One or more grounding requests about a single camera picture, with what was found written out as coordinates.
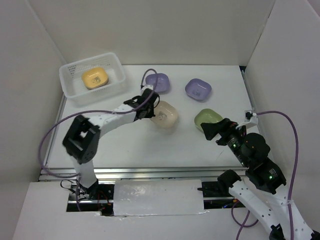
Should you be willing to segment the cream panda plate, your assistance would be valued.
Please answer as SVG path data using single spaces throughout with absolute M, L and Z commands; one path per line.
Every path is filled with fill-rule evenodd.
M 172 128 L 177 122 L 179 115 L 178 111 L 168 102 L 160 100 L 154 108 L 154 117 L 150 120 L 161 128 Z

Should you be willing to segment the yellow panda plate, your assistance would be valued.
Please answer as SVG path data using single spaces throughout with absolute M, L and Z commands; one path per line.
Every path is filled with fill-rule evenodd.
M 89 90 L 100 88 L 109 82 L 109 76 L 102 67 L 95 67 L 85 71 L 81 79 L 84 86 Z

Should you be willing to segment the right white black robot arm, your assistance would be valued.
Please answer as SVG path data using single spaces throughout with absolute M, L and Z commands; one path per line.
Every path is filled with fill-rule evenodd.
M 243 167 L 249 181 L 265 197 L 263 202 L 241 177 L 227 170 L 217 178 L 223 196 L 238 199 L 263 225 L 271 240 L 318 240 L 320 233 L 311 229 L 290 198 L 290 189 L 280 167 L 268 155 L 270 147 L 258 133 L 247 133 L 244 125 L 225 118 L 217 123 L 202 123 L 208 141 L 216 135 L 217 145 L 227 146 Z

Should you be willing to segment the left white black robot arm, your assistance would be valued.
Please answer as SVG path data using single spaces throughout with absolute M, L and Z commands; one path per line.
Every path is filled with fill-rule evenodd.
M 80 114 L 71 123 L 63 141 L 76 171 L 81 194 L 88 200 L 97 197 L 99 181 L 94 171 L 93 159 L 98 151 L 99 140 L 105 134 L 137 120 L 151 119 L 155 116 L 155 102 L 158 93 L 149 86 L 141 95 L 124 101 L 113 111 L 85 117 Z

